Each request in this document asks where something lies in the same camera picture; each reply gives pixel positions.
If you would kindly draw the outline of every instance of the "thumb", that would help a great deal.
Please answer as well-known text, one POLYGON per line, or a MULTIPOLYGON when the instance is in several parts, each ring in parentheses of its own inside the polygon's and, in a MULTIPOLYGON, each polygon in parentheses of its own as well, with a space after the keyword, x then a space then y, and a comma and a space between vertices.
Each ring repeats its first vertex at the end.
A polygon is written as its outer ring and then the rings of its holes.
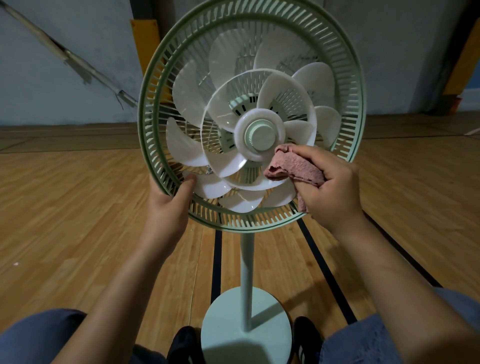
POLYGON ((172 202, 176 205, 182 206, 182 208, 188 209, 196 185, 197 177, 193 173, 189 174, 180 185, 172 202))
POLYGON ((293 184, 295 185, 295 188, 297 189, 299 195, 305 201, 305 204, 307 206, 313 205, 315 196, 318 193, 318 188, 315 186, 312 186, 309 183, 300 182, 300 181, 293 181, 293 184))

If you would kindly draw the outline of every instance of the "hand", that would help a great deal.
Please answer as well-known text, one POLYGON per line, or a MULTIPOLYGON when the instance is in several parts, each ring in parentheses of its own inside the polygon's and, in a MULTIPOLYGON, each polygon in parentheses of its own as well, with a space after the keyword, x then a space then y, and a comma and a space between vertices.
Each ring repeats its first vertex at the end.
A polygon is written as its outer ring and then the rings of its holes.
POLYGON ((325 175, 326 182, 320 188, 294 182, 312 217, 320 225, 338 235, 365 221, 356 165, 313 146, 293 146, 292 151, 311 161, 325 175))
POLYGON ((181 184, 175 197, 162 193, 150 176, 147 217, 139 248, 166 259, 175 249, 188 223, 188 208, 196 185, 194 174, 181 184))

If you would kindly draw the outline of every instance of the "shoe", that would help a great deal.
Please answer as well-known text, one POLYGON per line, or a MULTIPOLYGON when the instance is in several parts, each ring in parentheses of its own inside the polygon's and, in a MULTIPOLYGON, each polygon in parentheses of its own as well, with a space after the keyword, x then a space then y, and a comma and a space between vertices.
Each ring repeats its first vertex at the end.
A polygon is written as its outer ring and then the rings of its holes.
POLYGON ((177 332, 168 350, 167 362, 168 364, 203 363, 202 349, 193 327, 184 326, 177 332))
POLYGON ((318 364, 323 340, 312 321, 304 316, 293 323, 293 351, 301 364, 318 364))

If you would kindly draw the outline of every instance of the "pink cloth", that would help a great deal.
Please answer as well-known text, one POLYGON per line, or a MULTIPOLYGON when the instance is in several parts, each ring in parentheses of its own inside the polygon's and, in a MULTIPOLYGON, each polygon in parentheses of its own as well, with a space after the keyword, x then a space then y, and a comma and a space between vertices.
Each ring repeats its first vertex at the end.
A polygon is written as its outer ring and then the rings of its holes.
MULTIPOLYGON (((317 188, 325 182, 325 176, 321 170, 292 152, 292 144, 282 144, 275 148, 275 155, 268 168, 264 170, 264 176, 272 181, 281 181, 290 177, 294 181, 306 182, 317 188)), ((300 195, 298 198, 300 211, 308 212, 303 198, 300 195)))

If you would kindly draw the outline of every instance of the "wall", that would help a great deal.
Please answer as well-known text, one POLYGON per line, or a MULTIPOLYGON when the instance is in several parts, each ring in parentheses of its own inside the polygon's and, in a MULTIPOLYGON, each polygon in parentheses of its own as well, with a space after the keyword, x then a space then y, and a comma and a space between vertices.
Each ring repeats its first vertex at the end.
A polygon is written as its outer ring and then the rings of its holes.
MULTIPOLYGON (((47 34, 138 98, 142 71, 129 0, 7 0, 47 34)), ((0 9, 0 125, 136 121, 98 81, 82 79, 0 9)))
MULTIPOLYGON (((164 17, 178 20, 202 0, 165 2, 169 5, 164 17)), ((468 0, 315 2, 340 22, 360 56, 369 114, 419 112, 430 107, 442 57, 468 0)))

